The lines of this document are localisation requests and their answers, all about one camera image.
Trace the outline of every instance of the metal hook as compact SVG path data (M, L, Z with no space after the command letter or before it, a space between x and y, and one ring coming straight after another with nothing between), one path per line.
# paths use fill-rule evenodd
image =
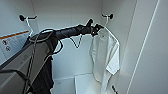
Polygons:
M103 16L103 17L109 17L110 19L113 18L113 14L111 14L111 15L109 15L109 16L106 16L106 15L103 15L103 14L102 14L102 16Z
M23 15L19 15L19 18L21 21L24 21L26 19ZM33 18L28 17L28 19L36 19L36 18L37 18L37 16L35 16Z

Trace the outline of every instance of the towel hook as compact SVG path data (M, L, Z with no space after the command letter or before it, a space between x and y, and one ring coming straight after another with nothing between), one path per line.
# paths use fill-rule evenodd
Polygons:
M111 14L111 15L109 15L109 16L107 16L107 15L103 15L103 14L102 14L102 16L103 16L103 17L109 17L110 19L113 18L113 14Z
M19 18L21 21L24 21L26 19L23 15L19 15ZM37 16L35 16L33 18L28 17L28 19L36 19L36 18L37 18Z

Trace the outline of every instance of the white shelf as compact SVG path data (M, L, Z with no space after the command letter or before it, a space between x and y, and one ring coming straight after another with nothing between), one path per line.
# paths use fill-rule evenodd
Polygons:
M100 86L93 74L75 76L76 94L100 94Z

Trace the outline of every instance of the white wall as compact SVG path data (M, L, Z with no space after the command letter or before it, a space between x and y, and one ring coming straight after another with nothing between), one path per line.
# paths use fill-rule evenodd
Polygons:
M128 94L168 93L167 9L168 1L158 0Z
M40 30L86 25L90 18L94 24L101 22L102 0L33 0L33 4ZM78 42L79 36L73 38ZM92 73L89 56L91 40L90 35L83 36L79 49L75 48L70 39L62 40L63 50L53 56L53 79Z
M30 31L26 22L21 22L19 15L33 16L34 10L31 0L1 0L0 1L0 36L15 34L22 31ZM38 32L36 20L30 21L35 32ZM0 64L6 59L0 51Z
M157 0L137 0L132 25L117 82L119 94L126 94Z

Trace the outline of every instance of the robotic arm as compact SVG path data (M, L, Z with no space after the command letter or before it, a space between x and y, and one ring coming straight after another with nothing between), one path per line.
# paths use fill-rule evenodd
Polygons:
M103 27L98 24L93 27L92 23L93 20L90 19L86 26L78 25L61 30L45 29L31 37L21 51L0 66L0 94L26 94L28 84L35 80L47 58L61 50L54 52L58 41L80 34L97 35Z

